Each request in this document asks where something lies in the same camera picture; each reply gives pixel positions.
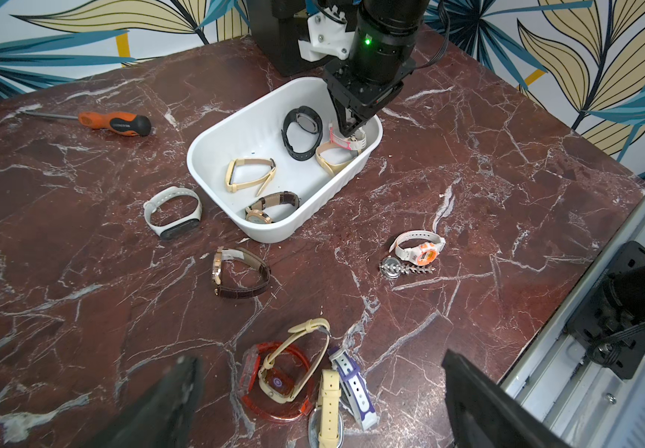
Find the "brown strap white dial watch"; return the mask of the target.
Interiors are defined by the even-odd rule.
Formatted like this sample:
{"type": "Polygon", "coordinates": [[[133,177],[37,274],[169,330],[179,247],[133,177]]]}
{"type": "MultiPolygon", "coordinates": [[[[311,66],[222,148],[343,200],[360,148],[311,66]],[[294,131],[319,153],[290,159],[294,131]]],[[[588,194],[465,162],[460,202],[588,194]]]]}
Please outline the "brown strap white dial watch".
{"type": "Polygon", "coordinates": [[[245,208],[245,220],[254,224],[272,224],[274,219],[268,214],[268,211],[281,206],[291,207],[293,211],[298,210],[300,198],[289,190],[262,196],[245,208]]]}

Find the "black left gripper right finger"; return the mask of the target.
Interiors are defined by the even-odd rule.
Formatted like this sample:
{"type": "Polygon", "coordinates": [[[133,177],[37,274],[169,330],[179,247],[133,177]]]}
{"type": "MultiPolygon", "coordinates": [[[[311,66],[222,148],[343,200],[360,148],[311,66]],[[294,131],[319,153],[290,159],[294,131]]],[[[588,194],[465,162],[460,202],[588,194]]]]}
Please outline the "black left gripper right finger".
{"type": "Polygon", "coordinates": [[[565,447],[463,355],[446,352],[446,407],[456,447],[565,447]]]}

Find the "cream strap round watch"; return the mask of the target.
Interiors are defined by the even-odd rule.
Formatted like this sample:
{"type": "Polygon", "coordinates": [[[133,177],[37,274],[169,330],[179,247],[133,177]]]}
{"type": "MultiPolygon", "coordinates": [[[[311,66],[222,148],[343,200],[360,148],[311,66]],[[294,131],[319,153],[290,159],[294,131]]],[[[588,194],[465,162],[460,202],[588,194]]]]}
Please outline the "cream strap round watch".
{"type": "Polygon", "coordinates": [[[315,160],[330,177],[334,177],[359,155],[359,151],[345,149],[333,142],[326,142],[317,147],[315,160]]]}

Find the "beige strap watch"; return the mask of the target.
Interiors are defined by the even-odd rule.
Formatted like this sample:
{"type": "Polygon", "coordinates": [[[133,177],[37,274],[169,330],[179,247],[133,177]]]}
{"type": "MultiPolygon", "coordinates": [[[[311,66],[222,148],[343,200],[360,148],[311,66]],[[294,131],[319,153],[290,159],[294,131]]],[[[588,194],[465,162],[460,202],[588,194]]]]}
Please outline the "beige strap watch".
{"type": "Polygon", "coordinates": [[[227,166],[225,189],[229,193],[257,188],[261,195],[277,174],[277,164],[273,159],[235,159],[227,166]]]}

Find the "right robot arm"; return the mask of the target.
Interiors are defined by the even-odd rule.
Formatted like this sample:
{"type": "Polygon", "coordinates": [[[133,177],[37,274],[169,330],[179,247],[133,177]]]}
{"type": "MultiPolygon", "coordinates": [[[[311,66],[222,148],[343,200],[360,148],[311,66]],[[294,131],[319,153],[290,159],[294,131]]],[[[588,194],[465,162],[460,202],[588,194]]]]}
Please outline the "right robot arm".
{"type": "Polygon", "coordinates": [[[339,132],[350,137],[421,70],[412,52],[426,1],[250,1],[253,40],[283,76],[322,67],[339,132]]]}

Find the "white pink strap watch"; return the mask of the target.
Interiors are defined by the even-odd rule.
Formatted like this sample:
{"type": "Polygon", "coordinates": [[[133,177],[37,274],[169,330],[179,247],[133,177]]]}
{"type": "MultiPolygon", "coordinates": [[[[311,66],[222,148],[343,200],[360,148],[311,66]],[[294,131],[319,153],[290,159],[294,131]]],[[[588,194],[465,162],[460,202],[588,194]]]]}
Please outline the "white pink strap watch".
{"type": "Polygon", "coordinates": [[[334,123],[328,125],[330,142],[349,151],[361,153],[367,148],[367,133],[363,128],[356,130],[351,136],[345,137],[334,123]]]}

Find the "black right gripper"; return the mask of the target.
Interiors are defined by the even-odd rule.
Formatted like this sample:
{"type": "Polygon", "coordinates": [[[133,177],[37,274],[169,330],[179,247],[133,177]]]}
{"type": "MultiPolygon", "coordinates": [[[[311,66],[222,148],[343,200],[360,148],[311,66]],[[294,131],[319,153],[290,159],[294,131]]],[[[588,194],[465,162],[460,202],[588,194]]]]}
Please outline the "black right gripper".
{"type": "Polygon", "coordinates": [[[415,67],[412,58],[390,55],[334,60],[324,66],[322,77],[333,102],[337,128],[352,136],[391,103],[404,87],[403,79],[415,67]]]}

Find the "white orange strap watch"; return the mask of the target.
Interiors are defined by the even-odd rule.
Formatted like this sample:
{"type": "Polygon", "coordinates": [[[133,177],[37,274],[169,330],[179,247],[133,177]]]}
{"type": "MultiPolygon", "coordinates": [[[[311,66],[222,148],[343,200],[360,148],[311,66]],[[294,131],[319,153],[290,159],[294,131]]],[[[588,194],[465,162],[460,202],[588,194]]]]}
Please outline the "white orange strap watch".
{"type": "Polygon", "coordinates": [[[432,231],[405,231],[395,238],[389,252],[394,253],[401,261],[424,267],[435,261],[445,246],[446,239],[432,231]],[[402,247],[404,243],[418,240],[421,241],[420,245],[413,248],[402,247]]]}

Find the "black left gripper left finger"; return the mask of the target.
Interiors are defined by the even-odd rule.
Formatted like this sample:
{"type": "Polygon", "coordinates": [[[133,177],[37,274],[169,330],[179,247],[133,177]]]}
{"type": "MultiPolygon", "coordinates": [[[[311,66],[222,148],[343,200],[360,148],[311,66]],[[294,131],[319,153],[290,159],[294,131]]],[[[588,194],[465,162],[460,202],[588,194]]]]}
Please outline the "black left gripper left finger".
{"type": "Polygon", "coordinates": [[[186,447],[204,389],[200,360],[182,357],[85,447],[186,447]]]}

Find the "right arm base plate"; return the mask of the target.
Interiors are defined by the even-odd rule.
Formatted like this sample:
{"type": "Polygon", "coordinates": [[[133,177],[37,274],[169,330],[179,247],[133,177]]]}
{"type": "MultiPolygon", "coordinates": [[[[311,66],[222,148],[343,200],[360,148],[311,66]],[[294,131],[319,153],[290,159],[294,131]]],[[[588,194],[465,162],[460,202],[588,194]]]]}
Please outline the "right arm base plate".
{"type": "Polygon", "coordinates": [[[585,359],[621,380],[634,377],[645,356],[645,247],[623,244],[565,331],[585,350],[585,359]]]}

